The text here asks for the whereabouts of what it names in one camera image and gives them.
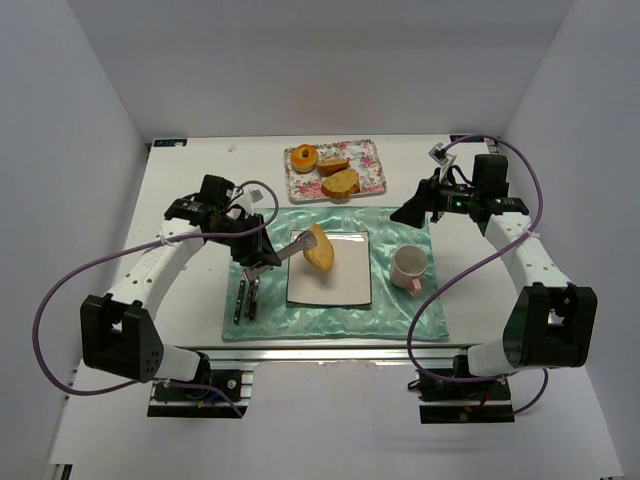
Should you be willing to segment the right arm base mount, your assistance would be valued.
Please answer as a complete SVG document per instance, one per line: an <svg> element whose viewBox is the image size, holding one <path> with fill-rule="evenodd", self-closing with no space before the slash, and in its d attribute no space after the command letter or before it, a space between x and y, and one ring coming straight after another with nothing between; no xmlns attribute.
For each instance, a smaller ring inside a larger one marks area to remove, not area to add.
<svg viewBox="0 0 640 480"><path fill-rule="evenodd" d="M423 425L498 424L515 421L511 391L506 379L473 377L460 349L444 368L416 368L417 378L407 389L418 394Z"/></svg>

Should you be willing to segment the small herb bread slice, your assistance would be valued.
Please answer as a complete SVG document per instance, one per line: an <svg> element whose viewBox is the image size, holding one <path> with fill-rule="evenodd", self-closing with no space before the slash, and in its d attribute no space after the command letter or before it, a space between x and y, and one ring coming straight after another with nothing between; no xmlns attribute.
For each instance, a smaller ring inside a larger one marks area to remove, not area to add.
<svg viewBox="0 0 640 480"><path fill-rule="evenodd" d="M328 177L349 167L348 158L320 159L316 163L316 171L321 177Z"/></svg>

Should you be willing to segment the large herb bread slice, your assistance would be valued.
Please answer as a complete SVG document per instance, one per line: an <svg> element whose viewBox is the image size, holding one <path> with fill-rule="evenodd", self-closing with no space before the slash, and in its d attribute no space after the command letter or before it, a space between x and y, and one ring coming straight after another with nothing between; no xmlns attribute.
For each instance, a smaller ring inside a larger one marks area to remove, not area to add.
<svg viewBox="0 0 640 480"><path fill-rule="evenodd" d="M347 199L360 192L359 175L353 169L336 172L322 182L321 192L331 199Z"/></svg>

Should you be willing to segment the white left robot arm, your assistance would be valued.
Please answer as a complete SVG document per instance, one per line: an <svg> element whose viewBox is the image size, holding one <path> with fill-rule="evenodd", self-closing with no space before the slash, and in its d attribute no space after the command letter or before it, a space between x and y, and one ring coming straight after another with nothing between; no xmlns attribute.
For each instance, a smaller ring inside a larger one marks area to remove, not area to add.
<svg viewBox="0 0 640 480"><path fill-rule="evenodd" d="M336 264L335 247L319 225L276 250L267 231L270 222L254 212L243 185L205 176L196 193L178 198L166 210L157 240L139 247L142 255L128 274L104 295L90 295L82 303L84 363L134 382L165 380L190 393L209 390L208 356L164 343L155 327L164 297L207 242L229 248L244 282L256 282L294 256L322 274Z"/></svg>

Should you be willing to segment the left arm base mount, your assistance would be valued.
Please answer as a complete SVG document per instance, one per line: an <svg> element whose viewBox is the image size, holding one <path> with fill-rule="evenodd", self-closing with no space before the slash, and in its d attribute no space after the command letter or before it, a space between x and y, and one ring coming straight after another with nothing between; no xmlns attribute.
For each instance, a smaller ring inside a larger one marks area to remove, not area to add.
<svg viewBox="0 0 640 480"><path fill-rule="evenodd" d="M248 409L253 371L242 363L216 361L204 352L193 380L153 384L147 416L181 419L240 419Z"/></svg>

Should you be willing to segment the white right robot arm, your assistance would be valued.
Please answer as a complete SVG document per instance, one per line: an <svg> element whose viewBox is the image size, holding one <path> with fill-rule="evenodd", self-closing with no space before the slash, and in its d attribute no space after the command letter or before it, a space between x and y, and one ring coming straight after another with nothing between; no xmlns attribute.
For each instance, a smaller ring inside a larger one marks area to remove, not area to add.
<svg viewBox="0 0 640 480"><path fill-rule="evenodd" d="M452 184L440 173L420 183L431 219L445 213L469 216L500 253L518 293L501 336L467 349L468 372L489 377L581 367L588 357L596 293L576 285L551 259L535 235L528 207L509 194L507 169L505 156L478 154L470 184Z"/></svg>

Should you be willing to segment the triangular yellow bread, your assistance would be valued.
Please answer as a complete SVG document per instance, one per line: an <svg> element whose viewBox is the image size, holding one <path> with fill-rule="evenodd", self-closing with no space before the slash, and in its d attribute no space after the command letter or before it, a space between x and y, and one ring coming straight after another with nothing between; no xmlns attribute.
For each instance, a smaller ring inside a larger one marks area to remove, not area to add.
<svg viewBox="0 0 640 480"><path fill-rule="evenodd" d="M334 264L333 245L326 236L325 231L318 224L313 224L310 231L316 240L316 245L311 248L305 248L303 256L316 269L328 272Z"/></svg>

